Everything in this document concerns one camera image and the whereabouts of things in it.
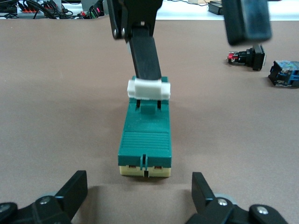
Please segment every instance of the brown table surface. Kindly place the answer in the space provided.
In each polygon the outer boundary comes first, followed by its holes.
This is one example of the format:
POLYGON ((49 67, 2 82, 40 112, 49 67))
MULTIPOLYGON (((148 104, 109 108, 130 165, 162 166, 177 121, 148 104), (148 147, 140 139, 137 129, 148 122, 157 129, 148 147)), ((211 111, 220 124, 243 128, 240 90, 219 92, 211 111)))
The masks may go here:
POLYGON ((274 87, 274 60, 299 60, 297 21, 272 22, 265 67, 231 66, 223 21, 157 21, 171 82, 170 178, 119 174, 117 153, 135 74, 109 18, 0 21, 0 202, 29 205, 86 170, 74 224, 182 224, 195 212, 192 172, 248 209, 299 220, 299 89, 274 87))

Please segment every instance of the silver bolt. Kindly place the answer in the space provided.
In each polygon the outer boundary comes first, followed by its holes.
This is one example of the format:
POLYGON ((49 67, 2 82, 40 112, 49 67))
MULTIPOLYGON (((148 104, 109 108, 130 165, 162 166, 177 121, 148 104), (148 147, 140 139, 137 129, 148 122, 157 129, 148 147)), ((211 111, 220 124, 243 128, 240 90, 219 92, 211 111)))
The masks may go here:
POLYGON ((218 204, 222 206, 227 206, 228 202, 225 201, 223 198, 218 198, 218 204))
POLYGON ((46 204, 50 201, 50 197, 43 197, 41 201, 39 202, 40 204, 46 204))
POLYGON ((9 204, 0 205, 0 213, 6 211, 9 208, 10 208, 9 204))
POLYGON ((123 28, 123 29, 121 30, 121 35, 122 35, 122 37, 124 37, 125 34, 126 34, 126 30, 125 30, 125 28, 123 28))
POLYGON ((258 213, 263 214, 263 215, 267 215, 269 213, 268 210, 263 206, 258 206, 256 209, 257 209, 258 213))
POLYGON ((117 36, 117 30, 116 30, 116 29, 114 29, 114 31, 113 31, 113 36, 114 36, 114 37, 117 36))

